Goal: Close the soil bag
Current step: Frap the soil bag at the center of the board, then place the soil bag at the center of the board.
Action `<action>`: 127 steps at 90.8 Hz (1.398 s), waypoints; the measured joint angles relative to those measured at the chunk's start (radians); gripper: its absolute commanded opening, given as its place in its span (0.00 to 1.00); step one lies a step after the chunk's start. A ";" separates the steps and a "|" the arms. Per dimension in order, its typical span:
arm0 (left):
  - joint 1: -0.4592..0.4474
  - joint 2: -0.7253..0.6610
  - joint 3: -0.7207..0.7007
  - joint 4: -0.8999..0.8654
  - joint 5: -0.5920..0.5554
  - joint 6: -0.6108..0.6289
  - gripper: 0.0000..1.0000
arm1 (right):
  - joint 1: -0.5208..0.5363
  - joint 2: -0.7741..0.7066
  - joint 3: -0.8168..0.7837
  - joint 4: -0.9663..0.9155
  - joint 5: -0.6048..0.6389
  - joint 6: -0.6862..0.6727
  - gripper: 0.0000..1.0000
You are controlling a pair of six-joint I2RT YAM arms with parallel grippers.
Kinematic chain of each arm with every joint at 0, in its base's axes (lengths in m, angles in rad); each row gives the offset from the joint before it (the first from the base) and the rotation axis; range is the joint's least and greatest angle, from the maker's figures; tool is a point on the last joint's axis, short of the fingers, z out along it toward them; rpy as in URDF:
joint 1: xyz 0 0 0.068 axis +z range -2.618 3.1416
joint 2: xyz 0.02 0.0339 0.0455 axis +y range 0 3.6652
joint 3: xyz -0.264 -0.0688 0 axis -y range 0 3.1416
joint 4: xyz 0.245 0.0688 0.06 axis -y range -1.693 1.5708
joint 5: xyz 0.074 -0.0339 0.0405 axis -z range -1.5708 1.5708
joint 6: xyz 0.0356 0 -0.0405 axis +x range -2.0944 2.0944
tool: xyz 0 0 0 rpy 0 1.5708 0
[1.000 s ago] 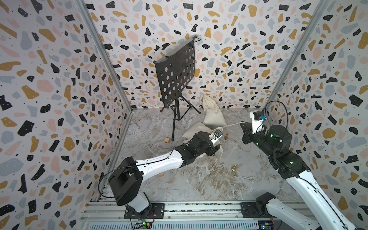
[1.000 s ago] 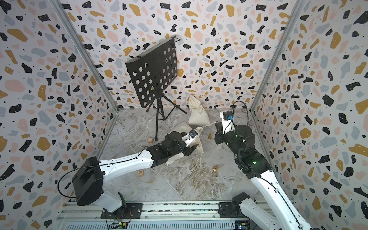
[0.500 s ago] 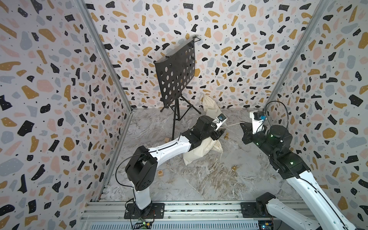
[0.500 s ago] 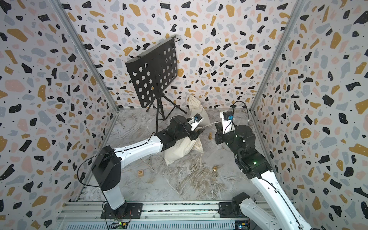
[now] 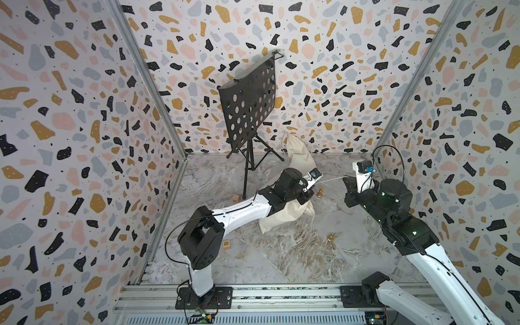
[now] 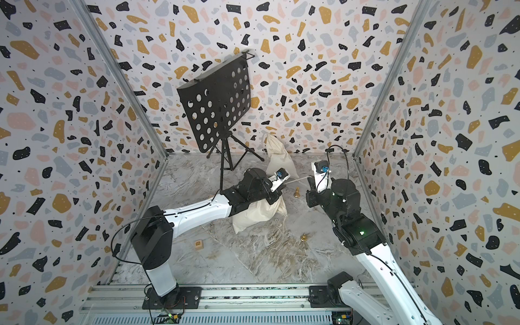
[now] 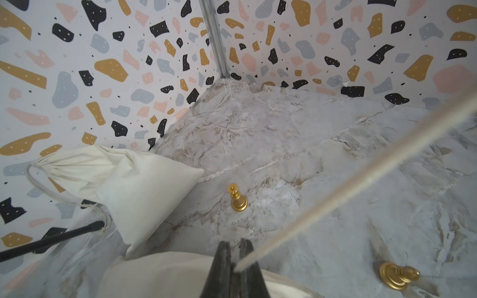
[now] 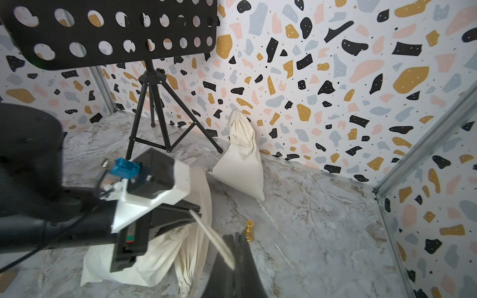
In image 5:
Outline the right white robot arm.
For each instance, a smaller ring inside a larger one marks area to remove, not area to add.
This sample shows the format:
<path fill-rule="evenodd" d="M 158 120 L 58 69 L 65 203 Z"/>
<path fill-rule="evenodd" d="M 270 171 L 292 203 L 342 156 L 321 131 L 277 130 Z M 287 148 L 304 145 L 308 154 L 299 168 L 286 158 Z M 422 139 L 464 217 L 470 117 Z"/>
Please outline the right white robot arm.
<path fill-rule="evenodd" d="M 503 323 L 463 279 L 430 227 L 410 213 L 412 192 L 402 181 L 377 182 L 367 173 L 360 179 L 344 177 L 343 182 L 345 204 L 359 205 L 378 222 L 383 235 L 422 273 L 447 310 L 421 301 L 380 272 L 362 282 L 368 305 L 390 307 L 414 324 Z"/>

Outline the cream cloth bag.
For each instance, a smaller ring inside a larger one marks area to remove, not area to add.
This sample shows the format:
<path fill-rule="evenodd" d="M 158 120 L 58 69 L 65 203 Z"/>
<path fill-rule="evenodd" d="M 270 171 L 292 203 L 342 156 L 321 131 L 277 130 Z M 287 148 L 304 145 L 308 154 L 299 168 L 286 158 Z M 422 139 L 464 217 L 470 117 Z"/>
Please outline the cream cloth bag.
<path fill-rule="evenodd" d="M 292 200 L 285 204 L 285 207 L 269 217 L 259 220 L 259 228 L 262 234 L 269 232 L 272 228 L 280 226 L 284 223 L 298 220 L 303 215 L 315 217 L 316 213 L 312 202 L 309 200 L 304 204 L 300 204 L 298 200 Z"/>
<path fill-rule="evenodd" d="M 306 145 L 295 135 L 284 135 L 288 158 L 291 160 L 289 167 L 297 169 L 303 175 L 316 168 L 316 163 Z"/>

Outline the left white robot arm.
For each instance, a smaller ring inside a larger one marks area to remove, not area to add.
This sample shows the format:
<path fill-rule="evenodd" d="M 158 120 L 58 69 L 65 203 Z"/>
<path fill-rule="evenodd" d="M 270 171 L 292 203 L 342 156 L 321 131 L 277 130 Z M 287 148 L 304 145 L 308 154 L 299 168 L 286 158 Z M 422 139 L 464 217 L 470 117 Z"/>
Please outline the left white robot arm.
<path fill-rule="evenodd" d="M 314 185 L 321 178 L 322 173 L 317 168 L 305 175 L 295 168 L 287 168 L 272 185 L 260 189 L 250 199 L 222 209 L 197 208 L 177 237 L 187 259 L 190 289 L 195 297 L 205 299 L 215 290 L 211 265 L 225 236 L 250 222 L 282 211 L 289 202 L 308 202 L 314 195 Z"/>

